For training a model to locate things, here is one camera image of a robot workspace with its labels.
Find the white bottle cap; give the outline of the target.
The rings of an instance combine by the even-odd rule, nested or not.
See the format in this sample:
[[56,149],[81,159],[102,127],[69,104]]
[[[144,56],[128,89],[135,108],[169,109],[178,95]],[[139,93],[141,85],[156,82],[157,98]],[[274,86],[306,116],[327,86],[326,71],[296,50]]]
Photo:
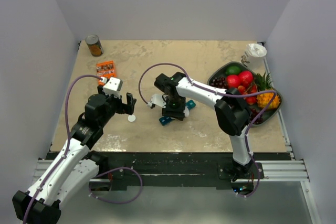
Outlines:
[[135,120],[136,120],[136,116],[134,114],[128,116],[128,121],[129,122],[134,122]]

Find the teal weekly pill organizer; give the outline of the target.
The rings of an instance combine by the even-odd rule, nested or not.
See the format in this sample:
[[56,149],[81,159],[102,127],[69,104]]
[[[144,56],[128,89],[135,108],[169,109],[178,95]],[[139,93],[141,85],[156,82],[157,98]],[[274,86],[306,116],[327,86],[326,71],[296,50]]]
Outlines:
[[[189,100],[186,102],[185,112],[187,112],[187,117],[189,116],[190,110],[195,107],[196,107],[196,103],[193,100]],[[162,116],[161,118],[159,118],[159,121],[162,126],[166,126],[174,120],[175,118],[171,116]]]

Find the white vitamin pill bottle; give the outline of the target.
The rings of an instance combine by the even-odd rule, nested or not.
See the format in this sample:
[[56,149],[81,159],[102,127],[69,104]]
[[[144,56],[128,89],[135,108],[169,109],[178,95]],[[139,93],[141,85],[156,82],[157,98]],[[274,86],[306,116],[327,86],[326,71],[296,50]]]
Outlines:
[[186,107],[185,110],[184,110],[184,117],[185,117],[185,118],[189,117],[189,114],[190,114],[190,111],[189,111],[189,109]]

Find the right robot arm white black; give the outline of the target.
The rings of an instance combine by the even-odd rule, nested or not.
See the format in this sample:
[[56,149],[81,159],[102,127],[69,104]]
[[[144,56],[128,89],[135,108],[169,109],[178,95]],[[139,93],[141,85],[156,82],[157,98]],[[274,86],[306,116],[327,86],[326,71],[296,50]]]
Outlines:
[[247,128],[251,111],[236,88],[218,89],[177,72],[168,77],[160,74],[154,86],[163,94],[155,94],[151,107],[162,108],[162,115],[177,120],[184,120],[189,115],[186,99],[200,102],[216,113],[220,129],[229,135],[233,148],[233,161],[229,168],[223,168],[233,181],[246,178],[253,171],[253,152],[249,147]]

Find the orange snack box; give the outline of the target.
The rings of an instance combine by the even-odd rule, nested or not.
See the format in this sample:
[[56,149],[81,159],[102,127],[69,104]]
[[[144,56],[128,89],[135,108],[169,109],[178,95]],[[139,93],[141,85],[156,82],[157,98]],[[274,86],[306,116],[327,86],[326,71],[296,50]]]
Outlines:
[[110,79],[111,77],[117,77],[114,61],[97,63],[96,72],[98,77],[105,77],[107,79]]

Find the dark grape bunch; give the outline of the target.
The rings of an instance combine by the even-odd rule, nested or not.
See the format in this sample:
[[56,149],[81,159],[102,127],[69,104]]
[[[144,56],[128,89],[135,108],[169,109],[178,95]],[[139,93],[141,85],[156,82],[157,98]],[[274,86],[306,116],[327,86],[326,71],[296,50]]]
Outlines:
[[[229,87],[228,87],[228,85],[226,83],[226,78],[224,78],[224,77],[215,77],[215,78],[213,78],[210,81],[210,86],[215,87],[215,88],[229,89]],[[249,105],[250,110],[251,110],[251,115],[250,115],[250,120],[251,121],[260,112],[259,109],[256,109],[256,108],[253,107],[254,105]]]

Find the red apple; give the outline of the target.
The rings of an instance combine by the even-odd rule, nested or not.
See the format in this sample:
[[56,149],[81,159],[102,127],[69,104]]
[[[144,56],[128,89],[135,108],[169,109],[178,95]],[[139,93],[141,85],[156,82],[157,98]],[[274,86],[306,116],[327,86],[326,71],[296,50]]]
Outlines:
[[229,88],[238,88],[241,84],[240,78],[237,75],[229,75],[226,77],[226,83]]
[[254,80],[253,74],[248,70],[242,71],[238,77],[240,79],[240,84],[245,87],[249,86]]

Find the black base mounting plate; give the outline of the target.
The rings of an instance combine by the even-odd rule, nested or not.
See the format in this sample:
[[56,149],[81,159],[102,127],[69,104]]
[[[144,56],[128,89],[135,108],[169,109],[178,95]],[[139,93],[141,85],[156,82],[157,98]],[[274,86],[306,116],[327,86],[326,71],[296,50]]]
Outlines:
[[107,179],[113,190],[129,186],[147,187],[214,187],[251,192],[258,178],[265,178],[263,161],[288,161],[287,153],[256,153],[244,178],[235,181],[223,171],[232,165],[232,153],[169,152],[97,152],[107,158],[107,167],[97,178]]

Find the green lime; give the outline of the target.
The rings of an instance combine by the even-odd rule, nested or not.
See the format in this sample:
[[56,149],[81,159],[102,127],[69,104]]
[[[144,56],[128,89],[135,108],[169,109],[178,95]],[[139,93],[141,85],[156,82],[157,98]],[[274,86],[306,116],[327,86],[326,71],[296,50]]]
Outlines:
[[229,66],[225,69],[225,75],[239,75],[241,73],[241,68],[236,65]]

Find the tin food can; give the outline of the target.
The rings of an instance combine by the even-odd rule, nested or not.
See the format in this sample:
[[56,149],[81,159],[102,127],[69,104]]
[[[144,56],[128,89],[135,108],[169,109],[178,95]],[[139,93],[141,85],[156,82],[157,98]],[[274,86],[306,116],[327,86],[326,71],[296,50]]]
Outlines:
[[92,56],[99,57],[103,54],[103,47],[97,35],[88,35],[85,42]]

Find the strawberry pile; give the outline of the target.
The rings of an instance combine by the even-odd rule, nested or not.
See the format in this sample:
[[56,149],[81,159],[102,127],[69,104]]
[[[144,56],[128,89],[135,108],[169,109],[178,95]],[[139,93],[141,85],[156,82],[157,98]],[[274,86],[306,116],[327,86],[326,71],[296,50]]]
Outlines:
[[[238,86],[238,91],[241,93],[241,95],[244,95],[256,93],[258,89],[255,83],[251,83],[248,87],[244,87],[243,85]],[[254,105],[257,103],[257,96],[255,95],[252,97],[244,97],[244,100],[248,105]]]

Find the grey fruit tray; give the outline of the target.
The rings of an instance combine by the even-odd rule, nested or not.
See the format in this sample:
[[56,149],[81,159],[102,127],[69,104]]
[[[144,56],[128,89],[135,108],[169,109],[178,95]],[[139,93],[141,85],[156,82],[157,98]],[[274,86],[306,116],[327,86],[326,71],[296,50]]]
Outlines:
[[[253,74],[253,76],[254,76],[254,80],[253,80],[253,83],[255,83],[256,84],[256,80],[255,80],[255,78],[256,78],[256,74],[257,73],[255,73],[255,72],[253,72],[252,70],[250,70],[250,69],[248,69],[247,67],[245,67],[243,64],[241,64],[241,63],[239,63],[239,62],[234,62],[234,61],[232,61],[232,62],[229,62],[229,63],[227,63],[226,65],[224,65],[224,66],[222,66],[221,68],[219,68],[214,74],[212,74],[210,77],[209,77],[209,79],[208,79],[208,81],[207,81],[207,84],[208,85],[210,85],[210,81],[213,79],[213,78],[215,78],[215,77],[224,77],[224,78],[226,78],[227,77],[227,75],[225,75],[225,69],[227,68],[227,67],[229,67],[229,66],[232,66],[232,65],[236,65],[236,66],[239,66],[240,68],[241,68],[241,71],[245,71],[245,70],[248,70],[248,71],[250,71],[252,74]],[[281,96],[281,94],[279,93],[279,92],[277,92],[277,94],[280,96],[280,98],[281,98],[281,103],[282,103],[282,96]],[[265,124],[267,121],[269,121],[277,112],[278,112],[278,110],[280,109],[280,106],[279,106],[279,108],[277,108],[277,109],[273,109],[273,110],[267,110],[267,107],[266,107],[266,110],[265,110],[265,112],[253,123],[253,126],[260,126],[260,125],[263,125],[263,124]],[[256,105],[254,105],[253,106],[254,108],[256,108],[256,109],[259,109],[260,111],[262,110],[262,108],[260,108],[259,106],[258,106],[258,104],[256,104]]]

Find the small pineapple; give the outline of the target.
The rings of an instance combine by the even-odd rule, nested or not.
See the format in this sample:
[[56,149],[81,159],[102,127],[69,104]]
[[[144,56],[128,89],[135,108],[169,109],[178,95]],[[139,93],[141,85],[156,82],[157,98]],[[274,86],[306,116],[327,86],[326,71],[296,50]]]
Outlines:
[[[264,73],[263,75],[261,74],[256,74],[255,82],[257,85],[257,90],[259,92],[261,91],[266,91],[266,90],[272,90],[272,80],[270,77],[270,74]],[[266,105],[270,102],[270,100],[273,98],[274,94],[272,92],[268,93],[263,93],[263,94],[258,94],[257,95],[257,104],[260,108],[265,108]],[[275,98],[272,100],[271,104],[267,107],[267,110],[273,110],[279,108],[281,104],[281,98],[277,94]]]

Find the white paper cup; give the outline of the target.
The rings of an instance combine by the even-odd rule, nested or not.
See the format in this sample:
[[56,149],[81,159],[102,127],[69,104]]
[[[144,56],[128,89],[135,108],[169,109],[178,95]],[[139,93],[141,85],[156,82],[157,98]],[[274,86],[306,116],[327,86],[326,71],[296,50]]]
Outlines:
[[266,57],[267,49],[260,44],[247,44],[244,54],[240,58],[240,62],[251,70],[259,68]]

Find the aluminium rail frame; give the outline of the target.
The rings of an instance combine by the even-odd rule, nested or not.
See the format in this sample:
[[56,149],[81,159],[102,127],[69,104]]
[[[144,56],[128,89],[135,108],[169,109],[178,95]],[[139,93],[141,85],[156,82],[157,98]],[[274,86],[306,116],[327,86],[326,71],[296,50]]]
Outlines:
[[[57,157],[58,154],[59,152],[51,153],[47,155],[47,159],[50,161],[50,165],[53,162],[53,160]],[[255,154],[253,154],[253,163],[256,164],[254,155]],[[304,161],[295,160],[292,158],[290,154],[289,156],[290,156],[290,160],[288,161],[263,161],[262,164],[264,164],[266,167],[264,171],[265,178],[263,179],[258,178],[257,181],[253,183],[254,187],[251,192],[248,193],[248,192],[243,192],[243,191],[234,191],[233,189],[232,191],[240,198],[247,198],[256,192],[257,187],[262,180],[269,180],[271,182],[307,182],[309,180],[309,176],[308,176]],[[111,183],[111,182],[108,181],[107,179],[97,178],[95,176],[91,178],[86,184],[93,184],[93,183],[106,184],[106,183]]]

